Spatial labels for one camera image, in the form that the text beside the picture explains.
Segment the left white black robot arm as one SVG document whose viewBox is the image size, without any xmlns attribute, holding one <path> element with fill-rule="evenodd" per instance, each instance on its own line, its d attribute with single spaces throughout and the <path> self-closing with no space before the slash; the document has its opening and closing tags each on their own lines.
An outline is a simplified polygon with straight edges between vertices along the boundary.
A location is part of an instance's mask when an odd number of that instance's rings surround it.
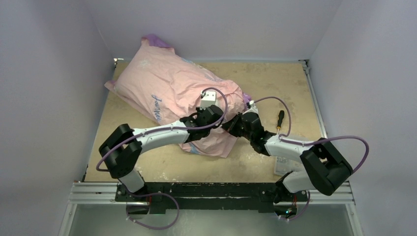
<svg viewBox="0 0 417 236">
<path fill-rule="evenodd" d="M 205 138 L 212 129 L 220 126 L 223 118 L 223 111 L 216 105 L 210 105 L 158 127 L 132 129 L 128 124 L 122 124 L 100 146 L 102 159 L 99 163 L 104 163 L 105 171 L 125 186 L 129 197 L 141 201 L 147 194 L 147 188 L 143 177 L 135 169 L 138 157 L 154 148 Z"/>
</svg>

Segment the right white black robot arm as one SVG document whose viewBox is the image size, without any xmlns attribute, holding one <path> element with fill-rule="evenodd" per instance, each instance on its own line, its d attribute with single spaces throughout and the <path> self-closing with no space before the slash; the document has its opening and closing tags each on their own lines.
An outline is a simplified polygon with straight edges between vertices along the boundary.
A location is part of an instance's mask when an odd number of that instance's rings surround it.
<svg viewBox="0 0 417 236">
<path fill-rule="evenodd" d="M 319 144 L 308 145 L 286 140 L 265 130 L 255 112 L 239 113 L 221 127 L 234 137 L 247 139 L 257 153 L 284 157 L 302 165 L 276 182 L 276 193 L 282 200 L 290 199 L 296 192 L 314 189 L 330 196 L 353 174 L 351 165 L 330 141 L 321 138 Z"/>
</svg>

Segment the pink purple printed pillowcase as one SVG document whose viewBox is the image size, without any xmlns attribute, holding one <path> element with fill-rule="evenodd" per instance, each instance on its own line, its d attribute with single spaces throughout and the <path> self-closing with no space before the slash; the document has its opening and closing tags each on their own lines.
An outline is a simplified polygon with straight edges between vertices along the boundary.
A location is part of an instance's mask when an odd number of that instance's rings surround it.
<svg viewBox="0 0 417 236">
<path fill-rule="evenodd" d="M 244 112 L 250 96 L 231 80 L 223 80 L 208 69 L 186 60 L 154 34 L 141 39 L 141 46 L 116 80 L 105 87 L 142 115 L 160 125 L 170 124 L 196 111 L 201 91 L 219 89 L 218 106 L 228 108 L 225 120 Z"/>
</svg>

